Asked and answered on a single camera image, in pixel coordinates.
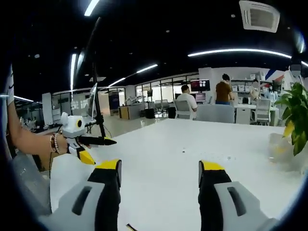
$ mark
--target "ceiling light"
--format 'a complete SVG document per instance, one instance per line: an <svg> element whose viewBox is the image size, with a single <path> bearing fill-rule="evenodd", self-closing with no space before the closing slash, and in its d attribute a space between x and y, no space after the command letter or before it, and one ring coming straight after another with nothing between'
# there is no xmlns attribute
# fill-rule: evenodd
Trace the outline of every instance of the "ceiling light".
<svg viewBox="0 0 308 231"><path fill-rule="evenodd" d="M74 85L75 62L76 62L76 54L73 54L71 62L71 90L73 90L73 85Z"/></svg>
<svg viewBox="0 0 308 231"><path fill-rule="evenodd" d="M16 96L16 95L14 95L14 98L15 98L15 99L18 99L18 100L27 101L27 102L33 102L33 100L29 100L29 99L26 99L26 98L22 98L22 97L19 97L19 96Z"/></svg>
<svg viewBox="0 0 308 231"><path fill-rule="evenodd" d="M154 64L154 65L152 65L152 66L148 66L148 67L146 67L146 68L144 68L144 69L141 69L141 70L137 71L136 73L141 73L141 72L143 72L143 71L149 70L149 69L154 68L154 67L156 67L156 66L158 66L158 65L157 65L157 64Z"/></svg>
<svg viewBox="0 0 308 231"><path fill-rule="evenodd" d="M85 12L85 16L90 16L95 8L95 6L98 4L100 0L92 0Z"/></svg>
<svg viewBox="0 0 308 231"><path fill-rule="evenodd" d="M267 50L259 50L259 49L243 49L243 48L204 51L204 52L198 52L198 53L189 54L188 57L204 55L204 54L226 53L226 52L258 52L258 53L274 54L274 55L282 56L282 57L289 58L289 59L292 58L290 55L279 53L279 52L275 52L275 51L267 51ZM308 67L308 64L303 62L303 61L302 61L302 64Z"/></svg>
<svg viewBox="0 0 308 231"><path fill-rule="evenodd" d="M123 81L124 79L126 79L126 78L121 78L121 79L117 80L116 82L110 84L108 87L111 87L111 86L113 86L114 84Z"/></svg>

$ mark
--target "white chair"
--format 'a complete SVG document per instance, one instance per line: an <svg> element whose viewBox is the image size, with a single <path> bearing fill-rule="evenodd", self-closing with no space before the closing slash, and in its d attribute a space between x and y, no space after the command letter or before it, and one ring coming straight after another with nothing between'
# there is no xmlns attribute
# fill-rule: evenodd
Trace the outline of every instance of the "white chair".
<svg viewBox="0 0 308 231"><path fill-rule="evenodd" d="M233 124L234 108L230 105L202 104L198 106L196 120Z"/></svg>
<svg viewBox="0 0 308 231"><path fill-rule="evenodd" d="M176 119L191 119L193 120L193 109L188 104L187 100L174 100L175 118Z"/></svg>
<svg viewBox="0 0 308 231"><path fill-rule="evenodd" d="M270 124L270 106L269 99L257 99L256 111L252 111L254 121L257 125L269 125Z"/></svg>

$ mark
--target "hand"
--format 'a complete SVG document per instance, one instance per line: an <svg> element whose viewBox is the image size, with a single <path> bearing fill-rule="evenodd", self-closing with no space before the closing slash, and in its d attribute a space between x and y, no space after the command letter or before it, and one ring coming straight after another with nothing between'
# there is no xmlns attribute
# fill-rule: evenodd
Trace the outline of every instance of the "hand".
<svg viewBox="0 0 308 231"><path fill-rule="evenodd" d="M59 154L67 153L67 141L66 141L66 138L64 138L63 135L58 134L57 144L58 144L58 148L59 148L59 151L60 151Z"/></svg>

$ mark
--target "man in white shirt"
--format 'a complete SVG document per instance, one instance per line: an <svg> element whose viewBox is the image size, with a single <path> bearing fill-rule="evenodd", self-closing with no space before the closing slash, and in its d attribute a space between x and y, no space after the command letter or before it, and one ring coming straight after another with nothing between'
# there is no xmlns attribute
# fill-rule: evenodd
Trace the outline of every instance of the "man in white shirt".
<svg viewBox="0 0 308 231"><path fill-rule="evenodd" d="M187 100L188 101L188 104L190 107L192 107L192 110L193 110L193 118L196 119L197 117L197 103L196 103L196 99L190 95L190 90L189 90L189 87L187 85L183 85L181 87L181 90L182 90L182 94L178 96L177 100L179 101L184 101L184 100Z"/></svg>

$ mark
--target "floor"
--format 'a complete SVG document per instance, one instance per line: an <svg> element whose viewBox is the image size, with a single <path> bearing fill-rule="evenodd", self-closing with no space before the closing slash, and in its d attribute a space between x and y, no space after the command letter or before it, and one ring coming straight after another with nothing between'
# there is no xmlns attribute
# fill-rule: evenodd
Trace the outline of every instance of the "floor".
<svg viewBox="0 0 308 231"><path fill-rule="evenodd" d="M116 137L130 131L134 131L145 126L158 123L167 118L167 115L159 114L155 115L154 119L147 119L141 117L134 120L120 119L118 115L110 116L104 115L104 127L105 133L108 137ZM100 136L101 131L98 125L92 127L92 135Z"/></svg>

